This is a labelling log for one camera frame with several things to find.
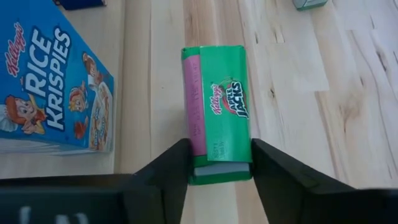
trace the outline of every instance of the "blue object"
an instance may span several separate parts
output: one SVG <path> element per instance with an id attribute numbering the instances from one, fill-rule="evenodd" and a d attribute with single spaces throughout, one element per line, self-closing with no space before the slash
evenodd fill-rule
<path id="1" fill-rule="evenodd" d="M 0 20 L 0 152 L 112 150 L 113 77 L 59 8 L 5 1 Z"/>
<path id="2" fill-rule="evenodd" d="M 105 6 L 106 0 L 58 0 L 66 10 Z"/>

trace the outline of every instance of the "box top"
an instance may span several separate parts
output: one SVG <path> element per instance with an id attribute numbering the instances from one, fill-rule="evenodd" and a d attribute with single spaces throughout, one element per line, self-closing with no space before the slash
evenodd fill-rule
<path id="1" fill-rule="evenodd" d="M 113 77 L 59 9 L 20 0 L 0 12 L 0 137 L 111 144 Z"/>

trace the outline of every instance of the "cartoon character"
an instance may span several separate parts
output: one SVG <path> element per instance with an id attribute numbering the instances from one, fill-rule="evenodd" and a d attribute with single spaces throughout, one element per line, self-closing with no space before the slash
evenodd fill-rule
<path id="1" fill-rule="evenodd" d="M 69 92 L 69 110 L 83 112 L 88 107 L 85 82 L 81 86 L 73 87 Z"/>
<path id="2" fill-rule="evenodd" d="M 94 59 L 86 52 L 83 52 L 83 63 L 85 64 L 88 74 L 88 86 L 95 90 L 103 81 L 104 75 L 98 71 Z"/>
<path id="3" fill-rule="evenodd" d="M 9 95 L 6 98 L 6 104 L 0 105 L 0 129 L 13 132 L 22 125 L 25 134 L 44 134 L 44 128 L 41 125 L 45 121 L 44 110 L 39 109 L 35 99 L 29 94 L 30 100 Z"/>
<path id="4" fill-rule="evenodd" d="M 86 116 L 84 124 L 81 121 L 75 122 L 75 128 L 73 129 L 75 132 L 75 138 L 82 139 L 85 136 L 87 126 L 88 126 L 88 117 L 87 116 Z"/>

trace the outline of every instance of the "wooden floor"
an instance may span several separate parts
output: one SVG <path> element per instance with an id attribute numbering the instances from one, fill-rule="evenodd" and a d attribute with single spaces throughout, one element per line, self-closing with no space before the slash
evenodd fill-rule
<path id="1" fill-rule="evenodd" d="M 66 15 L 117 77 L 116 155 L 0 156 L 0 177 L 139 170 L 187 136 L 180 49 L 242 44 L 254 138 L 354 187 L 398 187 L 398 0 L 108 2 Z M 182 223 L 266 216 L 249 181 L 189 187 Z"/>

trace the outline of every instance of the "cereal box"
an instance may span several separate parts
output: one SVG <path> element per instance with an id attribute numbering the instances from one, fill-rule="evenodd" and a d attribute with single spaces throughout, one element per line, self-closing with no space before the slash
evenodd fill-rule
<path id="1" fill-rule="evenodd" d="M 328 0 L 293 0 L 295 7 L 299 11 L 324 6 L 327 2 Z"/>
<path id="2" fill-rule="evenodd" d="M 246 51 L 243 46 L 182 50 L 193 185 L 251 178 Z"/>
<path id="3" fill-rule="evenodd" d="M 110 151 L 112 75 L 52 1 L 0 12 L 0 152 Z"/>

